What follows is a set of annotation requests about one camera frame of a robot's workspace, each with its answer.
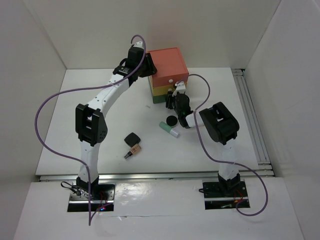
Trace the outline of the black lid cream jar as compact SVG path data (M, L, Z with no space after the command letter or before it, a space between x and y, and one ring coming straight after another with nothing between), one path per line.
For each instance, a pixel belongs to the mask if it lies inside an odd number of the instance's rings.
M166 124L173 128L178 124L178 118L174 115L170 115L166 118Z

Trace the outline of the salmon top drawer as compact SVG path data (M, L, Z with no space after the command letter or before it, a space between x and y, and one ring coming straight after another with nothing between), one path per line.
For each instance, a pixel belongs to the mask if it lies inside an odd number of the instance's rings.
M160 75L159 73L151 76L151 83L154 88L175 84L188 77L188 73L174 75Z

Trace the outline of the three-drawer organizer box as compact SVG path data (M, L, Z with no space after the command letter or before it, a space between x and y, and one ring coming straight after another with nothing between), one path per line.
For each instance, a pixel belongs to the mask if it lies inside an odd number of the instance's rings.
M182 53L178 47L151 50L149 53L151 54L153 63L157 68L157 73L161 76L189 74ZM152 86L151 78L152 76L148 77L149 86ZM185 78L182 81L187 83L188 78Z

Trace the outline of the green cream tube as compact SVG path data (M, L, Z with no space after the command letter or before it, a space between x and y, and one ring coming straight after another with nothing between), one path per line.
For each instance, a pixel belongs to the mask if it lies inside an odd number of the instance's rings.
M180 133L177 130L175 130L173 127L169 126L163 121L159 123L159 127L175 138L178 138L180 136Z

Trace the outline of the green bottom drawer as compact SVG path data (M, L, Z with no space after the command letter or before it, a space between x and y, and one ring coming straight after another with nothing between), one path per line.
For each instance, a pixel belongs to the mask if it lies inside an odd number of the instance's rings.
M163 94L163 95L153 95L152 96L152 102L154 104L160 104L160 103L168 103L174 99L174 96L170 94Z

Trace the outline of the yellow drawer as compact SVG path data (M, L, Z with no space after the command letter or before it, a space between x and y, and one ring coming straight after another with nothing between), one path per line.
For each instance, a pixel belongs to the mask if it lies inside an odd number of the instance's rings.
M151 94L153 96L162 96L162 95L166 95L168 90L172 90L172 92L176 89L176 84L171 84L171 85L164 85L164 86L158 86L158 87L154 87L150 85L150 89L151 89Z

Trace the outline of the black square compact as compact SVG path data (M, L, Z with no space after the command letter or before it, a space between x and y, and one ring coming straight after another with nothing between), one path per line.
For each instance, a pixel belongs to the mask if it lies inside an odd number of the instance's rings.
M139 144L141 142L141 139L134 132L131 132L129 135L125 137L124 142L128 146L133 147L134 145Z

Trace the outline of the foundation bottle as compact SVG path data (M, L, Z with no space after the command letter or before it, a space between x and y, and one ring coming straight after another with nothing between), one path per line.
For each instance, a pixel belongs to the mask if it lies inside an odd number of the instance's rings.
M124 158L128 159L128 158L138 154L141 150L142 150L141 146L137 143L130 148L129 152L124 156Z

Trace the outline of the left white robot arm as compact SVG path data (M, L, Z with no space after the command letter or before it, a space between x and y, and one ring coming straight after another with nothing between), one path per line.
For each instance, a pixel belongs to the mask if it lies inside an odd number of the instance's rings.
M86 164L80 167L76 185L88 200L99 193L98 157L108 127L106 115L116 100L138 79L157 73L150 53L145 52L143 42L133 44L127 58L117 66L108 82L87 104L78 104L75 109L75 131L80 141L80 159Z

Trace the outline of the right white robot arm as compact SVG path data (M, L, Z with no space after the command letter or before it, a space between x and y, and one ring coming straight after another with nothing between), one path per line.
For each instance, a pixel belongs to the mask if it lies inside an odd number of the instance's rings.
M186 94L174 95L172 91L168 91L165 97L165 107L175 111L177 121L185 129L194 128L196 124L204 126L210 138L224 147L221 153L224 161L236 159L233 146L240 125L224 103L215 103L212 107L194 114L190 107L190 98ZM235 165L226 163L219 165L216 190L220 194L229 197L236 191L240 181L239 170Z

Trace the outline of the aluminium side rail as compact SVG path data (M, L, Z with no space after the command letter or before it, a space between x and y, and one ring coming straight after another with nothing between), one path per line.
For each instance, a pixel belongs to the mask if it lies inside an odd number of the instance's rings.
M258 172L262 177L275 177L275 173L270 162L269 154L258 123L253 102L245 79L244 69L231 69L234 82L238 91L239 99L244 111L249 134L253 143L254 152L258 163Z

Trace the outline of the aluminium front rail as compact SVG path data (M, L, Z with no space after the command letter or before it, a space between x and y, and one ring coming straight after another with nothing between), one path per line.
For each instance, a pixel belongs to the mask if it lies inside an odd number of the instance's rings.
M203 179L215 178L217 171L202 172L170 172L170 173L133 173L133 174L101 174L99 180L161 180L161 179ZM76 175L42 175L39 177L41 182L52 181L75 181Z

